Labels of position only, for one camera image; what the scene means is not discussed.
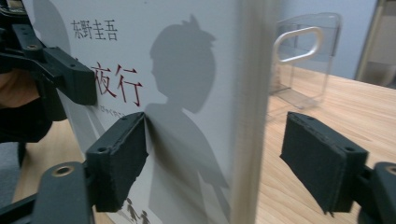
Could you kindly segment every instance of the transparent acrylic box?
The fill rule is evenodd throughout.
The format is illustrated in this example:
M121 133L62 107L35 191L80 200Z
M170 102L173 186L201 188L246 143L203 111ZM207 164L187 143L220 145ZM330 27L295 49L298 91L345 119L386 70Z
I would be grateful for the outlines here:
M338 14L303 15L277 24L269 119L322 102L341 19Z

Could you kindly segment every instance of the table surface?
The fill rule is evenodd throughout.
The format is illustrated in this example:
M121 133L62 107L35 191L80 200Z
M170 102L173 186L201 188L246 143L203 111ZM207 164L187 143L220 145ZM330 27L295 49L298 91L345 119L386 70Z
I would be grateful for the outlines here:
M324 101L300 112L321 120L368 150L368 166L373 167L379 161L396 162L395 90L329 76ZM266 123L256 223L356 223L357 204L350 214L324 215L289 166L279 158L285 122L286 116L279 113ZM42 173L65 161L82 161L67 120L54 122L42 141L28 145L14 201L34 194ZM96 214L95 219L97 223L112 223L104 214Z

